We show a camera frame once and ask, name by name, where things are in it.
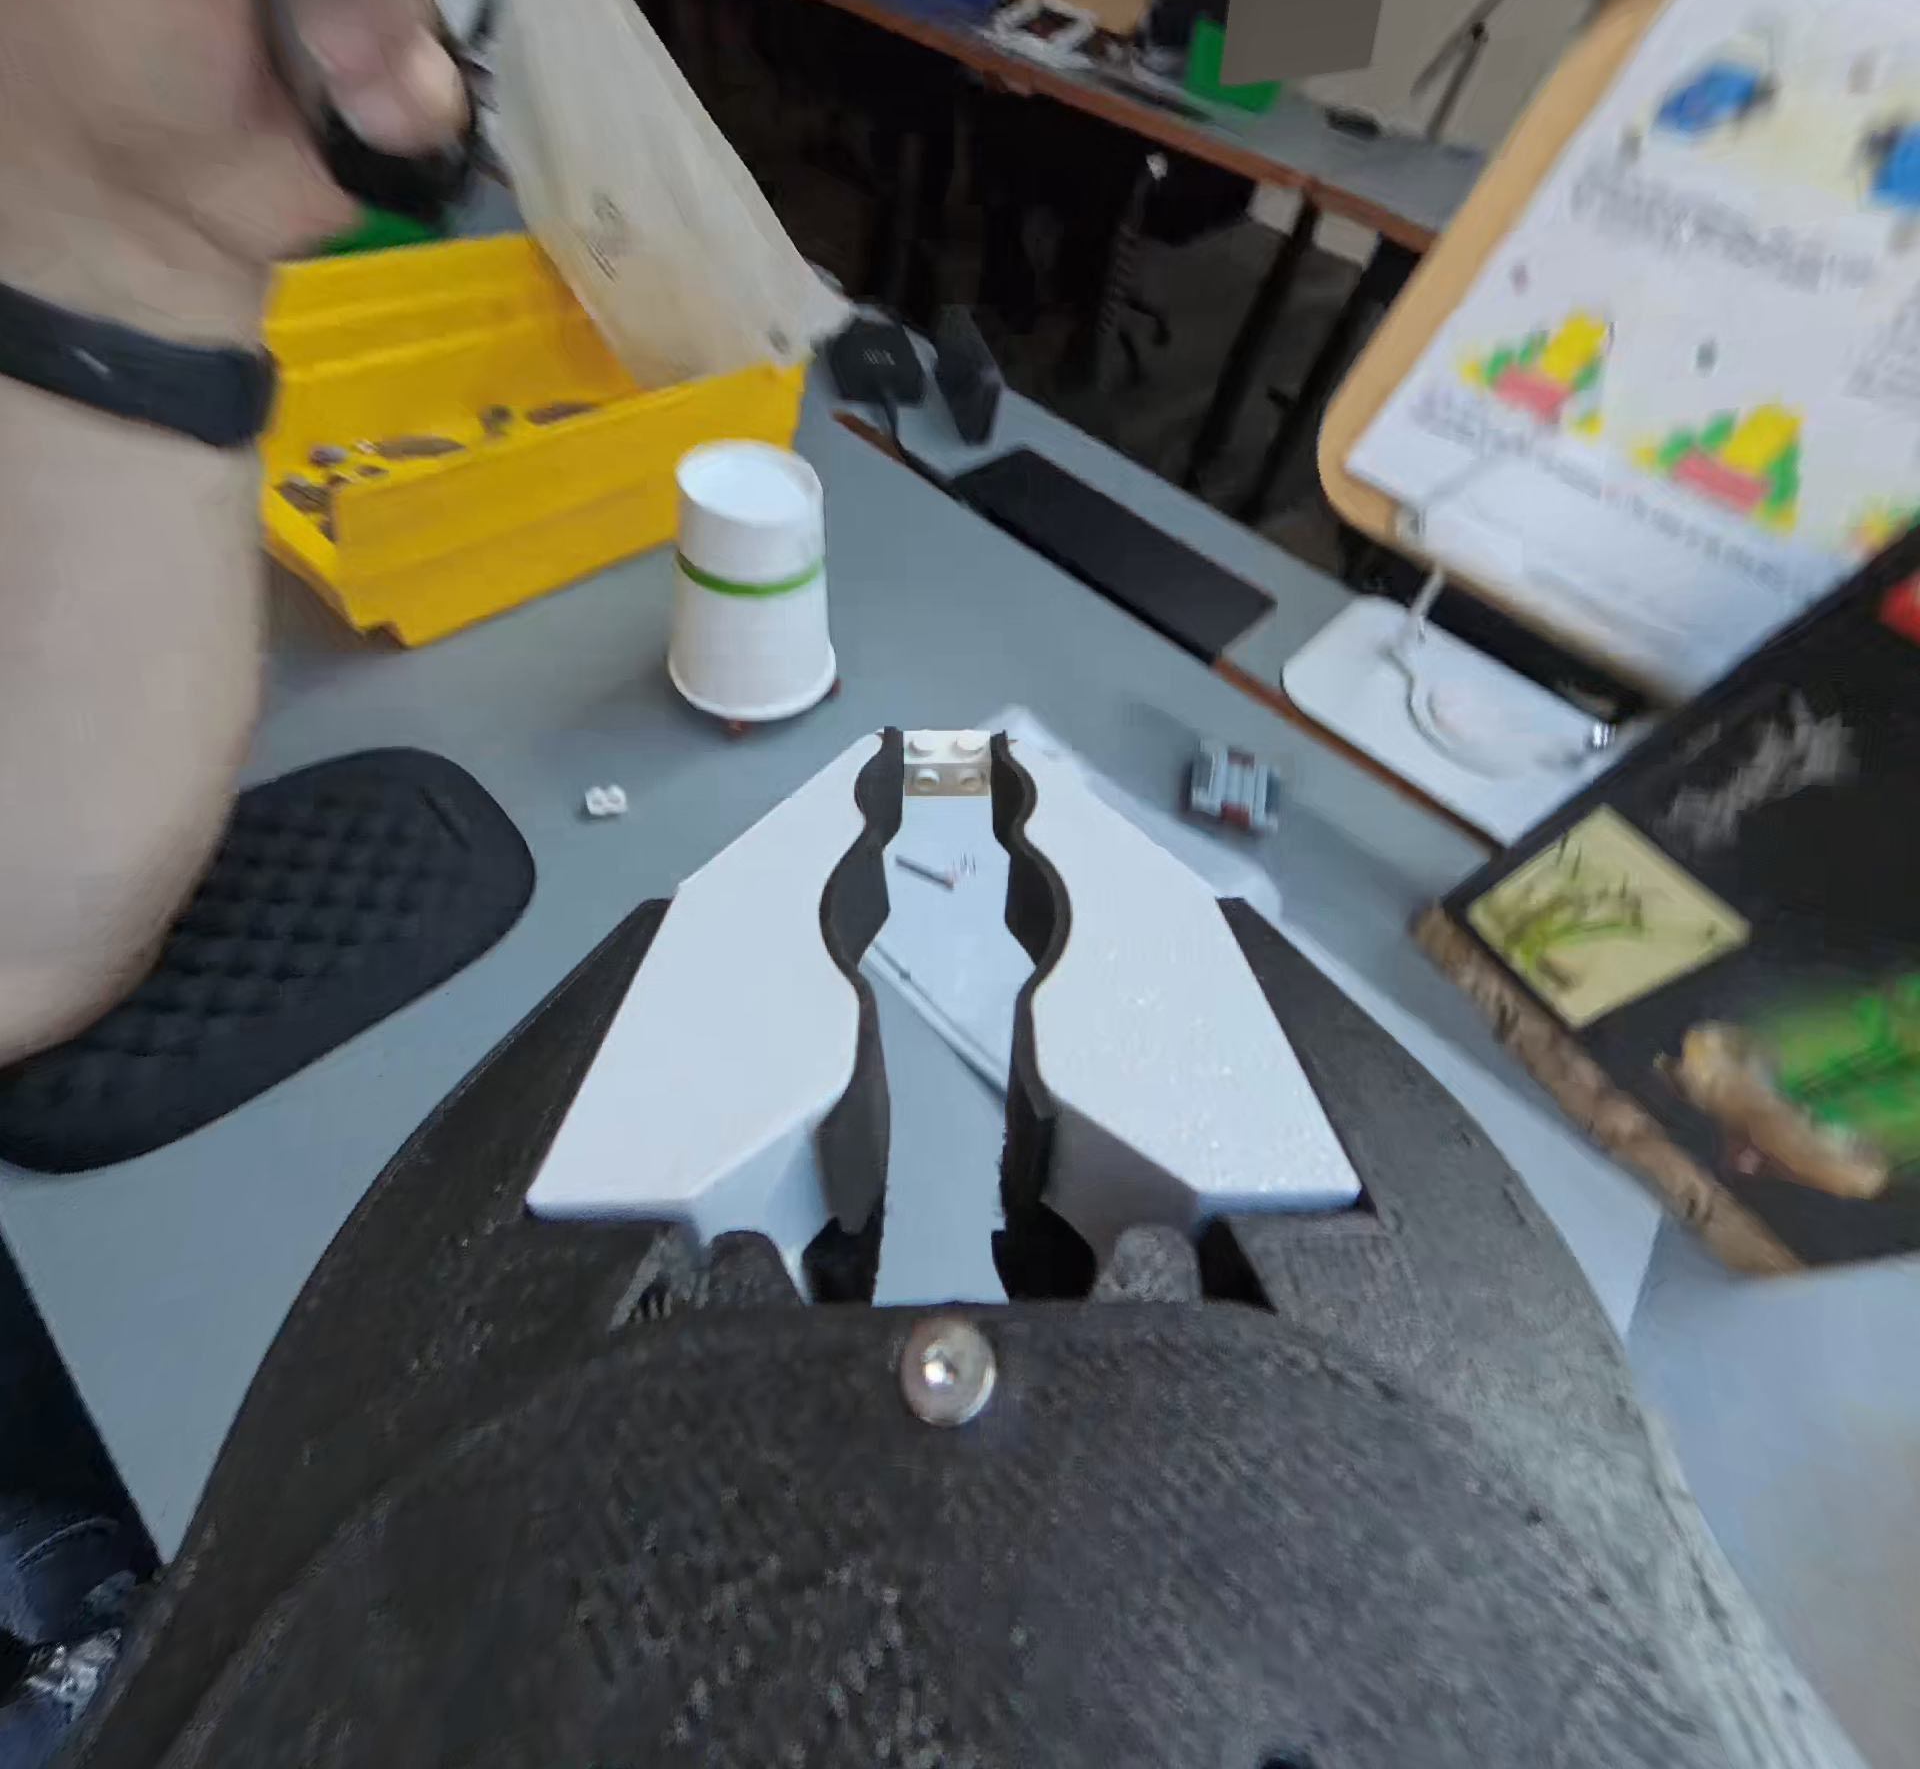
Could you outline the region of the white paper bag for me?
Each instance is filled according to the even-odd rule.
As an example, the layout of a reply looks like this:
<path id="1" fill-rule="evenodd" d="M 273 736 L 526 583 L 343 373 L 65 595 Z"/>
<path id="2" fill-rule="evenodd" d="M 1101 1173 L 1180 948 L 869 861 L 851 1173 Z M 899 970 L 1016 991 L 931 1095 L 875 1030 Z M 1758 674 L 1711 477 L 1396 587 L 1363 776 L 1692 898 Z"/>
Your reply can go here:
<path id="1" fill-rule="evenodd" d="M 492 9 L 492 148 L 635 389 L 794 364 L 851 320 L 635 0 Z"/>

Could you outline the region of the black rectangular device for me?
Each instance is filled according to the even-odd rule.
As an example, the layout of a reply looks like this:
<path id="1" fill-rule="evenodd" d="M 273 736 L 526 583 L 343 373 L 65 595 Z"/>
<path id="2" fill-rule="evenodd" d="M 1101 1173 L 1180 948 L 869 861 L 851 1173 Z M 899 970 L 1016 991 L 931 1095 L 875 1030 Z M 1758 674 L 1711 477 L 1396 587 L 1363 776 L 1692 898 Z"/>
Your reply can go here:
<path id="1" fill-rule="evenodd" d="M 931 380 L 948 402 L 960 444 L 987 444 L 1000 419 L 1003 376 L 963 303 L 943 303 L 931 324 Z"/>

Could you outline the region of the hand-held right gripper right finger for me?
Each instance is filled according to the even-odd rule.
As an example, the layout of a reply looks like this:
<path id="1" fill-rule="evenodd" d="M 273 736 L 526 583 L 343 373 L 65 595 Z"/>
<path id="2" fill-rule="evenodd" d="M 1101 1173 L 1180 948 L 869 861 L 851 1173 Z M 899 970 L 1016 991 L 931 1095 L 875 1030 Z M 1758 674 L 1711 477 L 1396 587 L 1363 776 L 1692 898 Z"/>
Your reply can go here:
<path id="1" fill-rule="evenodd" d="M 1338 1216 L 1363 1180 L 1236 933 L 1257 915 L 1043 747 L 987 740 L 1012 1002 L 997 1275 L 1081 1300 L 1132 1230 Z"/>

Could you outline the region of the black desk mat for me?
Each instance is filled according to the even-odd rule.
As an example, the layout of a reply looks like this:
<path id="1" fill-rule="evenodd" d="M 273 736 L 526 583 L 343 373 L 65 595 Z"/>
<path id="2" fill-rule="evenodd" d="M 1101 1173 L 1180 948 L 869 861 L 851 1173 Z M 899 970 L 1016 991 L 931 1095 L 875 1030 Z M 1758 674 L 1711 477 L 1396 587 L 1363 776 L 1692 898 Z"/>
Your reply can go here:
<path id="1" fill-rule="evenodd" d="M 1215 665 L 1276 601 L 1033 446 L 948 477 L 948 493 L 1059 573 Z"/>

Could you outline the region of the black lego box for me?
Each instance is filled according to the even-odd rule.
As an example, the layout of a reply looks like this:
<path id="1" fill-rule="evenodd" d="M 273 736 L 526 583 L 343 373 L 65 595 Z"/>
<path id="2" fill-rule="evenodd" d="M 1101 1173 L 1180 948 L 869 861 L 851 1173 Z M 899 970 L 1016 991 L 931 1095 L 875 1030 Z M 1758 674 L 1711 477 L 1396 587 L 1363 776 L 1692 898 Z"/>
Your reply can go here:
<path id="1" fill-rule="evenodd" d="M 1726 1270 L 1920 1247 L 1916 533 L 1414 922 Z"/>

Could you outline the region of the black textured wrist rest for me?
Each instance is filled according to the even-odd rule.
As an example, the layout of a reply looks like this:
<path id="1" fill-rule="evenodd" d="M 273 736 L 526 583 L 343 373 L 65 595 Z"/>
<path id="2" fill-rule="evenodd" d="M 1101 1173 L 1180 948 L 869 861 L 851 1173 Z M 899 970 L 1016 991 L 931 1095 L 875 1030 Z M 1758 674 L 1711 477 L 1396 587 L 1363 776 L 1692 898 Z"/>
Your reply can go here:
<path id="1" fill-rule="evenodd" d="M 5 1163 L 97 1173 L 217 1125 L 478 961 L 535 878 L 515 821 L 438 753 L 245 790 L 150 974 L 5 1069 Z"/>

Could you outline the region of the grey brown lego assembly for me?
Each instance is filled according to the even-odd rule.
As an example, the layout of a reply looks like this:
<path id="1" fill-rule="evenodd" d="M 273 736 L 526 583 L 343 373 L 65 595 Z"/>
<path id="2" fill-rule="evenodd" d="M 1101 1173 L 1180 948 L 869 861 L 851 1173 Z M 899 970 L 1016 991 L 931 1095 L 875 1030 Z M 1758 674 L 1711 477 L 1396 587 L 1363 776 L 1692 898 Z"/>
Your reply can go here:
<path id="1" fill-rule="evenodd" d="M 1270 838 L 1284 813 L 1279 773 L 1223 740 L 1199 740 L 1189 760 L 1182 813 L 1244 838 Z"/>

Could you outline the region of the black wristband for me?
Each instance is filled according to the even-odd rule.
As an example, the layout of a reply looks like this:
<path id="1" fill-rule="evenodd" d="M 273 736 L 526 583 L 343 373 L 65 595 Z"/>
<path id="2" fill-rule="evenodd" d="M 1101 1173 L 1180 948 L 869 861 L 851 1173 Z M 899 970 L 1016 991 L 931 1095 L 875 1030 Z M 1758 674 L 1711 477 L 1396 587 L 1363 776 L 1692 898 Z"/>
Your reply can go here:
<path id="1" fill-rule="evenodd" d="M 250 446 L 276 412 L 280 367 L 255 342 L 192 342 L 0 287 L 0 376 L 70 406 L 203 446 Z"/>

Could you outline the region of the person's left forearm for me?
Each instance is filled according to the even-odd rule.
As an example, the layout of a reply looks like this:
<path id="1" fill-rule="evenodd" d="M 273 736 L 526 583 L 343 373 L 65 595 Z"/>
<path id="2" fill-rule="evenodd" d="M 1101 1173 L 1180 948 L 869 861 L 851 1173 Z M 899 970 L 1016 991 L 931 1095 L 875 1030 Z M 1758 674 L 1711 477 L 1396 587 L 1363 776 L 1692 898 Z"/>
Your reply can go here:
<path id="1" fill-rule="evenodd" d="M 0 1058 L 108 1012 L 212 861 L 264 655 L 250 453 L 5 384 Z"/>

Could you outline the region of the grey wooden-edged desk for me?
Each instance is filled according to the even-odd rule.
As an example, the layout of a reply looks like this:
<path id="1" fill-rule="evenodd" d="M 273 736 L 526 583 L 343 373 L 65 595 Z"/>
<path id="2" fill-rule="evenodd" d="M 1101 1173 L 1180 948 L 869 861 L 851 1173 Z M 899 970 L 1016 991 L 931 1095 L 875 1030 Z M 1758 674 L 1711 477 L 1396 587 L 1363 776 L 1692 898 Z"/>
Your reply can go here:
<path id="1" fill-rule="evenodd" d="M 911 41 L 981 78 L 1059 101 L 1210 168 L 1284 188 L 1405 248 L 1426 248 L 1478 175 L 1478 152 L 1405 131 L 1353 134 L 1308 94 L 1266 112 L 1209 103 L 1134 66 L 1072 66 L 991 41 L 963 0 L 811 0 Z"/>

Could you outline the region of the white document stand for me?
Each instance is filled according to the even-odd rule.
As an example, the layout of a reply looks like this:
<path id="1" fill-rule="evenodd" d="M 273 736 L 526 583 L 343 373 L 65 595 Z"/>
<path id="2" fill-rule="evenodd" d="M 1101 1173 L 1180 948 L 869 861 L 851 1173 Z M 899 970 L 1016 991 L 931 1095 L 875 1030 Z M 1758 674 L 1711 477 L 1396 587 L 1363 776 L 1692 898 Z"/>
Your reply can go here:
<path id="1" fill-rule="evenodd" d="M 1284 665 L 1284 698 L 1492 843 L 1591 783 L 1633 743 L 1426 618 L 1363 595 Z"/>

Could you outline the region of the person's left hand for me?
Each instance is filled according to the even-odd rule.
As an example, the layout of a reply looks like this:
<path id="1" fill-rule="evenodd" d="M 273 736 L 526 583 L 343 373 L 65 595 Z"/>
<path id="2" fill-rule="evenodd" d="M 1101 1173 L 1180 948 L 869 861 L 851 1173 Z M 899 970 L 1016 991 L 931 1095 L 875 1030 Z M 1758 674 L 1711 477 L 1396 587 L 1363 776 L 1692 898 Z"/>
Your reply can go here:
<path id="1" fill-rule="evenodd" d="M 435 0 L 0 0 L 0 270 L 162 338 L 250 342 L 273 269 L 352 219 L 320 152 L 447 152 Z"/>

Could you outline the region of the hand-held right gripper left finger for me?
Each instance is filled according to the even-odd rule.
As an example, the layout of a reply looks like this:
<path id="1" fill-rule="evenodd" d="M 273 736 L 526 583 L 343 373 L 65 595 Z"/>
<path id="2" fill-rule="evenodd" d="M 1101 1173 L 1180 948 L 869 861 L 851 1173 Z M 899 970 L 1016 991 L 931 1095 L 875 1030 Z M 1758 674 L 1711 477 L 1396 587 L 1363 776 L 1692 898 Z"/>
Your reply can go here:
<path id="1" fill-rule="evenodd" d="M 882 730 L 682 878 L 533 1216 L 760 1231 L 802 1300 L 875 1300 L 890 1102 L 863 956 L 899 821 L 905 732 Z"/>

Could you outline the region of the brown lego pieces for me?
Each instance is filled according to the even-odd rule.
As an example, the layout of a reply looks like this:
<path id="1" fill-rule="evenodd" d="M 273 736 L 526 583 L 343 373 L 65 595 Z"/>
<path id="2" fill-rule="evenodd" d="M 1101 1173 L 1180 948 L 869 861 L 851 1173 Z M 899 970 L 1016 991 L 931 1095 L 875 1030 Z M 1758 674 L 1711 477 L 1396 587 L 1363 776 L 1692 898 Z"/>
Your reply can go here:
<path id="1" fill-rule="evenodd" d="M 472 446 L 556 428 L 564 419 L 577 419 L 601 406 L 602 402 L 586 397 L 559 397 L 533 406 L 485 402 L 472 419 L 476 425 L 472 434 L 400 432 L 400 434 L 360 434 L 360 441 L 314 441 L 307 444 L 296 468 L 283 468 L 280 477 L 273 477 L 273 493 L 286 509 L 302 514 L 311 525 L 331 533 L 336 499 L 349 483 L 375 483 L 395 468 L 469 455 Z"/>

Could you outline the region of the white paper cup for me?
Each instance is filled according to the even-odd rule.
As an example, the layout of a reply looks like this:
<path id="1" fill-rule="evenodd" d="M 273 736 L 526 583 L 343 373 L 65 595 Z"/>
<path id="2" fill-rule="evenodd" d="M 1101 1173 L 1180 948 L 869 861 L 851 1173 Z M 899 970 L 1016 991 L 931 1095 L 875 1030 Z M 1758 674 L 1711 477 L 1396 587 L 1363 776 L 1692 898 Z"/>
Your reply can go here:
<path id="1" fill-rule="evenodd" d="M 787 716 L 827 700 L 827 506 L 808 461 L 707 441 L 674 464 L 665 674 L 703 716 Z"/>

